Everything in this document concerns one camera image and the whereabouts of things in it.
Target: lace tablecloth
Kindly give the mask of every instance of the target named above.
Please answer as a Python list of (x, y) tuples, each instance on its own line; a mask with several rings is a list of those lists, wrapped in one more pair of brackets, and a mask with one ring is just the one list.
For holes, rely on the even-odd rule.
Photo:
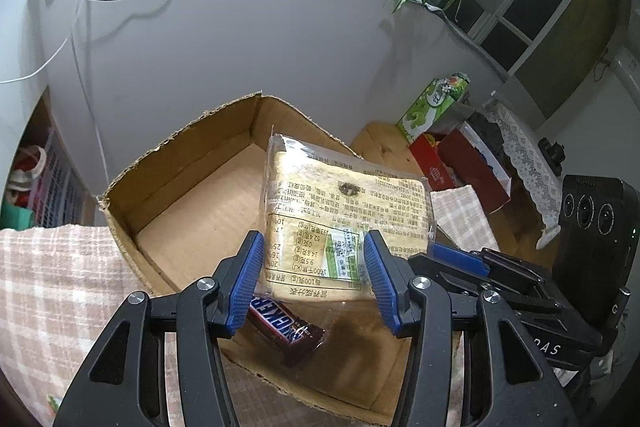
[(553, 174), (538, 148), (536, 134), (520, 118), (498, 100), (487, 105), (482, 113), (490, 122), (497, 123), (504, 140), (504, 152), (511, 160), (524, 187), (531, 195), (542, 222), (542, 237), (536, 248), (544, 248), (560, 233), (558, 216), (562, 200), (562, 185)]

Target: printed logo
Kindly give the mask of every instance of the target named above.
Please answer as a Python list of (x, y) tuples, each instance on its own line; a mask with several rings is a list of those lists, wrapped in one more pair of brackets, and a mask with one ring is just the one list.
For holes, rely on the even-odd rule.
[(303, 337), (304, 328), (295, 328), (295, 321), (278, 306), (277, 302), (263, 297), (254, 297), (250, 307), (261, 320), (266, 322), (286, 341), (295, 343)]
[(560, 344), (557, 344), (554, 347), (550, 347), (551, 343), (546, 343), (544, 346), (540, 347), (540, 344), (542, 344), (540, 339), (533, 339), (533, 341), (536, 343), (536, 346), (538, 346), (540, 348), (540, 351), (542, 351), (543, 353), (547, 353), (548, 352), (550, 355), (557, 355), (558, 354), (558, 350), (561, 347)]

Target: plastic basket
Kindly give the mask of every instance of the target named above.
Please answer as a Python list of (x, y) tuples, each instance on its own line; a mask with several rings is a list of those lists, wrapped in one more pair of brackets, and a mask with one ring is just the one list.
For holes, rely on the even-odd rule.
[(85, 190), (53, 129), (49, 129), (44, 149), (47, 163), (34, 182), (28, 203), (28, 209), (34, 212), (35, 226), (52, 229), (80, 223)]

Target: candy wrapper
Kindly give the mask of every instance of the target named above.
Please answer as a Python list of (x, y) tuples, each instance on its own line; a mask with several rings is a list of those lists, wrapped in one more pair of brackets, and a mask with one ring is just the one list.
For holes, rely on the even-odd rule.
[(372, 301), (363, 238), (391, 253), (427, 251), (435, 234), (425, 178), (273, 135), (263, 189), (264, 269), (257, 292), (278, 301)]
[(273, 299), (254, 296), (247, 319), (276, 349), (287, 367), (307, 359), (321, 346), (324, 330)]

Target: plastic bag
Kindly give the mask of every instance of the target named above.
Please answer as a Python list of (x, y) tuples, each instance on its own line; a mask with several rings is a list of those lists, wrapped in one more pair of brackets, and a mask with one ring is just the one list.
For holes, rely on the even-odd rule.
[(271, 136), (262, 198), (264, 269), (257, 293), (278, 301), (371, 301), (363, 238), (380, 230), (391, 253), (427, 251), (435, 220), (425, 178)]

